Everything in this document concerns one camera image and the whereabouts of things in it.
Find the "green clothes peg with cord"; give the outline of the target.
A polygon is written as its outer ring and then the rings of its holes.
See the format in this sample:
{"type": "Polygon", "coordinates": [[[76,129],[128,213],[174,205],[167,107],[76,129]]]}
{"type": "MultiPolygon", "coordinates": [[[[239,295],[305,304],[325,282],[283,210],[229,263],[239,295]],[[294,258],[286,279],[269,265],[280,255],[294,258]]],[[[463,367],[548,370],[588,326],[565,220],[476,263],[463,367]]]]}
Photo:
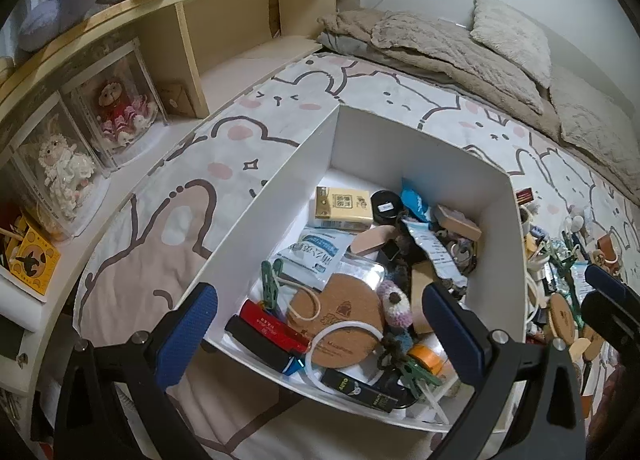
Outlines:
{"type": "Polygon", "coordinates": [[[282,313],[278,303],[280,287],[284,284],[285,287],[305,292],[314,306],[314,313],[311,316],[302,316],[295,308],[291,307],[290,311],[294,318],[300,321],[315,320],[320,316],[321,312],[321,303],[317,293],[303,284],[283,278],[281,276],[283,266],[284,261],[280,258],[276,258],[272,262],[262,261],[262,264],[260,264],[260,281],[262,282],[262,302],[259,303],[260,307],[264,312],[275,316],[280,321],[285,321],[284,313],[282,313]]]}

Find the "round cork coaster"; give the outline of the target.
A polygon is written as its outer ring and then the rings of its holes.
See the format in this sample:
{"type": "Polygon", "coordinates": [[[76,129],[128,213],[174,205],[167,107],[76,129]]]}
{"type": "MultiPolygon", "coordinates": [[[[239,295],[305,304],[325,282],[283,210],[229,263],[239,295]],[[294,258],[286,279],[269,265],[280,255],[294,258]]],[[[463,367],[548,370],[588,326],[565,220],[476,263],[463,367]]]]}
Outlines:
{"type": "MultiPolygon", "coordinates": [[[[302,316],[311,316],[314,306],[305,292],[297,291],[288,304],[288,324],[311,341],[320,331],[339,322],[361,321],[383,331],[381,301],[368,284],[345,274],[334,274],[324,289],[317,293],[321,303],[320,316],[313,321],[295,319],[290,308],[302,316]]],[[[335,330],[325,336],[312,353],[312,362],[320,367],[346,368],[365,360],[378,345],[380,338],[358,328],[335,330]]]]}
{"type": "Polygon", "coordinates": [[[566,299],[559,293],[552,293],[547,303],[548,326],[552,336],[572,345],[576,340],[576,324],[566,299]]]}

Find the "orange tape roll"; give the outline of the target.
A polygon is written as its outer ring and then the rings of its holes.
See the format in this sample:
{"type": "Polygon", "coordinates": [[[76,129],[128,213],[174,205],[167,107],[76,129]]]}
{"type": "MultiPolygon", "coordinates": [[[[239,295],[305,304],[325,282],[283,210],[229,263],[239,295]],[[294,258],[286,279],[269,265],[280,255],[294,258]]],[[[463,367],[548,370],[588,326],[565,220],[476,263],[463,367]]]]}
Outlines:
{"type": "Polygon", "coordinates": [[[446,355],[441,350],[432,350],[431,347],[416,343],[408,350],[407,355],[414,359],[421,367],[437,376],[446,362],[446,355]]]}

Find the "black tube with label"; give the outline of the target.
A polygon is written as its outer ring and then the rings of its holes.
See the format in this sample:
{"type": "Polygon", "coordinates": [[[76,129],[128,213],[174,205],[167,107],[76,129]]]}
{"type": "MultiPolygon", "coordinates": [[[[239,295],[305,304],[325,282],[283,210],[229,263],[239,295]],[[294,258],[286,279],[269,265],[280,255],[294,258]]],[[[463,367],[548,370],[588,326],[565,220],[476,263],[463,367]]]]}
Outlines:
{"type": "Polygon", "coordinates": [[[325,388],[339,392],[361,405],[384,411],[386,414],[390,414],[398,403],[397,398],[335,369],[326,369],[322,373],[320,382],[325,388]]]}

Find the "white sachet with text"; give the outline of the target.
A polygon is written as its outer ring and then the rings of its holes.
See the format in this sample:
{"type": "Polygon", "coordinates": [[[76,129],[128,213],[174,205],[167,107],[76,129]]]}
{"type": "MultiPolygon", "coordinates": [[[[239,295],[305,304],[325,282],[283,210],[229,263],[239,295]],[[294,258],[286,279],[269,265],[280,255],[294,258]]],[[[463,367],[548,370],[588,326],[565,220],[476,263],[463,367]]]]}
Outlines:
{"type": "Polygon", "coordinates": [[[466,286],[466,278],[462,275],[454,259],[431,231],[430,226],[423,222],[416,222],[410,218],[402,219],[414,242],[420,246],[431,261],[436,276],[442,280],[450,280],[456,287],[466,286]]]}

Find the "crochet purple ball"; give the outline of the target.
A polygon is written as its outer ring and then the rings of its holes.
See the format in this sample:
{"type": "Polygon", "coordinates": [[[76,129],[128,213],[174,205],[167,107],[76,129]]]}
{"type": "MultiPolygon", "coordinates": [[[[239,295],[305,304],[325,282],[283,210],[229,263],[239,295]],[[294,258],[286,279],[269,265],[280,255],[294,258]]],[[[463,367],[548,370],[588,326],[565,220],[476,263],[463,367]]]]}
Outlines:
{"type": "Polygon", "coordinates": [[[407,330],[412,325],[411,305],[408,296],[398,285],[383,280],[376,289],[381,300],[386,324],[392,328],[407,330]]]}

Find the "beige blanket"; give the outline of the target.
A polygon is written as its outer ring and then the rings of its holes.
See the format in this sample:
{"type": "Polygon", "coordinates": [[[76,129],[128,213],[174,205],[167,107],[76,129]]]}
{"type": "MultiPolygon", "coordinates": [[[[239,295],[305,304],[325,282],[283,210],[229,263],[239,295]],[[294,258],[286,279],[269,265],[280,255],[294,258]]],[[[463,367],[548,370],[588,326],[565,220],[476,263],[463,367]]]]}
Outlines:
{"type": "Polygon", "coordinates": [[[466,90],[579,154],[631,199],[639,197],[639,143],[626,113],[555,64],[548,93],[465,30],[410,12],[344,10],[319,18],[320,41],[401,71],[466,90]]]}

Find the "yellow cardboard box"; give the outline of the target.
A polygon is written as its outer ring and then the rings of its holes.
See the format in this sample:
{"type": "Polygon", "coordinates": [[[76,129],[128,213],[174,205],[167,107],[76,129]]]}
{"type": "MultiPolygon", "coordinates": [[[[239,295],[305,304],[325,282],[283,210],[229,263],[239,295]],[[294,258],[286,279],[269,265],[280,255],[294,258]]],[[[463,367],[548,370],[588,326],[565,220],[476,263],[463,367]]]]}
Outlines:
{"type": "Polygon", "coordinates": [[[60,252],[24,214],[4,234],[4,255],[9,272],[36,295],[45,296],[60,252]]]}

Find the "cartoon printed bed sheet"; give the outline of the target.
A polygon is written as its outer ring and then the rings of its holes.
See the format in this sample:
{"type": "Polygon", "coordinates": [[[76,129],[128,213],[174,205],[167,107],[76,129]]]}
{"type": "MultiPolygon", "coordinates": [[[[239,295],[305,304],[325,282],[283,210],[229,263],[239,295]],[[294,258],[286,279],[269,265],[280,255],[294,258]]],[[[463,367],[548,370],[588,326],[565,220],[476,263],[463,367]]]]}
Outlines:
{"type": "Polygon", "coordinates": [[[610,236],[639,283],[639,210],[620,188],[504,112],[340,56],[311,56],[211,116],[143,176],[82,273],[74,325],[94,346],[151,330],[200,282],[217,313],[169,407],[209,459],[426,459],[472,396],[447,376],[433,400],[383,412],[284,376],[232,339],[228,320],[259,298],[260,265],[294,243],[321,184],[397,190],[462,212],[482,230],[465,301],[515,341],[529,316],[515,194],[537,226],[570,214],[610,236]]]}

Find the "white dress doll case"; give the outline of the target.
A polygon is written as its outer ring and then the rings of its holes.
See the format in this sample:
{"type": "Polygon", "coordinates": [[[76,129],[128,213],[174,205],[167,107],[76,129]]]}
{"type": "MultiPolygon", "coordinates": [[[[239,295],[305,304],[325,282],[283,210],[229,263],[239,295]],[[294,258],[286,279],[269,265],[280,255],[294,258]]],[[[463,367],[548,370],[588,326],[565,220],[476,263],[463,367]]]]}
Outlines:
{"type": "Polygon", "coordinates": [[[1,176],[22,208],[55,240],[79,236],[110,182],[58,92],[50,95],[1,153],[1,176]]]}

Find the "yellow cigarette pack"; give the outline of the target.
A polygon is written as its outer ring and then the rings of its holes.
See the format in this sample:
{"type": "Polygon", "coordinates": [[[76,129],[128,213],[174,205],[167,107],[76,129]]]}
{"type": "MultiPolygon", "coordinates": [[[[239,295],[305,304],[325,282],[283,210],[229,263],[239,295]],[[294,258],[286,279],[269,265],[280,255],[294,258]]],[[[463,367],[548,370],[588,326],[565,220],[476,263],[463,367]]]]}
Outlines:
{"type": "Polygon", "coordinates": [[[314,227],[363,232],[373,224],[370,194],[360,189],[318,186],[310,224],[314,227]]]}

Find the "beige pillow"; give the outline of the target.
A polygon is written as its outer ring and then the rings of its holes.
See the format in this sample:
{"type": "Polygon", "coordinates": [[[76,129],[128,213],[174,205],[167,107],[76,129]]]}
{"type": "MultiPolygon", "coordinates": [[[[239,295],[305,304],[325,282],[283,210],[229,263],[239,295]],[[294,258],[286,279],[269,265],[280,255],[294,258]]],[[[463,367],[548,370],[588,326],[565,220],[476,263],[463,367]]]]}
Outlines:
{"type": "Polygon", "coordinates": [[[499,0],[474,0],[470,37],[511,61],[542,88],[550,86],[547,35],[516,9],[499,0]]]}

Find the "wooden headboard shelf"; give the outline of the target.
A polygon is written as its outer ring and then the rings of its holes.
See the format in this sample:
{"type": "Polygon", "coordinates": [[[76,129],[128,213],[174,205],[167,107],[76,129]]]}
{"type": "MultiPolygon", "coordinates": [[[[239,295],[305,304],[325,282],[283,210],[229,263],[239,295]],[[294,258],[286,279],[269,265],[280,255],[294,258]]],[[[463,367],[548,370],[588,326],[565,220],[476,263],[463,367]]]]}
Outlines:
{"type": "Polygon", "coordinates": [[[356,8],[360,0],[126,0],[92,16],[52,41],[1,87],[1,119],[16,113],[28,93],[84,48],[123,28],[134,29],[154,80],[186,86],[195,118],[179,119],[140,157],[116,171],[99,211],[87,228],[62,246],[34,332],[20,351],[27,362],[1,361],[1,386],[27,397],[34,390],[44,352],[62,306],[107,221],[160,157],[196,127],[319,45],[318,18],[356,8]]]}

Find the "red dress doll case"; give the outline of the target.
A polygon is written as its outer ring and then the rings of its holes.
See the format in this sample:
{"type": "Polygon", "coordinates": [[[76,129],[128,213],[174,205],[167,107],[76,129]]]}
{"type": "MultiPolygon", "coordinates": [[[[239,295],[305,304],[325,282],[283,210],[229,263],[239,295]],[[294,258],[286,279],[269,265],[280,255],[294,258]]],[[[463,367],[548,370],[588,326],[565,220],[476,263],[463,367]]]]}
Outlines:
{"type": "Polygon", "coordinates": [[[81,70],[61,87],[61,95],[110,171],[151,149],[168,124],[137,38],[81,70]]]}

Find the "purple plush toy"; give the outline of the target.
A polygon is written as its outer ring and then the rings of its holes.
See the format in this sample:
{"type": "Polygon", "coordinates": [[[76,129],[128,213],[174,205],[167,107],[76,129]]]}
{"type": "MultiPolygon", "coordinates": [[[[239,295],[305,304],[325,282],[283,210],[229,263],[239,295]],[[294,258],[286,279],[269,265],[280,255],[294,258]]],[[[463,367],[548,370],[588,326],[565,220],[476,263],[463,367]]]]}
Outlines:
{"type": "Polygon", "coordinates": [[[27,53],[41,50],[60,34],[85,19],[96,4],[118,0],[44,0],[31,10],[18,31],[17,45],[27,53]]]}

